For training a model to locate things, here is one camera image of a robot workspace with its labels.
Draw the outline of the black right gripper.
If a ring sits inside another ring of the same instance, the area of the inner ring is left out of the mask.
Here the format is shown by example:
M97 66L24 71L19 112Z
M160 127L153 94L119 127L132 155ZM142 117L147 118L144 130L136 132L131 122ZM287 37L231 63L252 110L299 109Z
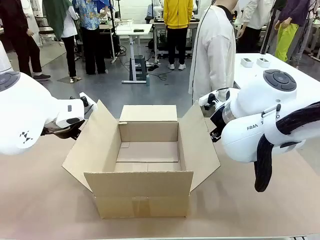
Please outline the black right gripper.
M222 131L226 126L223 120L223 110L225 109L225 103L218 99L208 99L204 105L206 111L214 107L214 113L210 117L211 122L215 125L215 129L210 132L210 137L213 143L216 143L221 139Z

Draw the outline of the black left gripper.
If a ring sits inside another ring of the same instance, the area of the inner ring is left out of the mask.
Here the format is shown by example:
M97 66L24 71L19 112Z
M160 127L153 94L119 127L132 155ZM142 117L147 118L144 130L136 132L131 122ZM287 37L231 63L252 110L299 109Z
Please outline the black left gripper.
M85 123L85 120L79 121L70 126L70 130L67 131L66 137L73 140L77 140L78 136L81 133L81 126Z

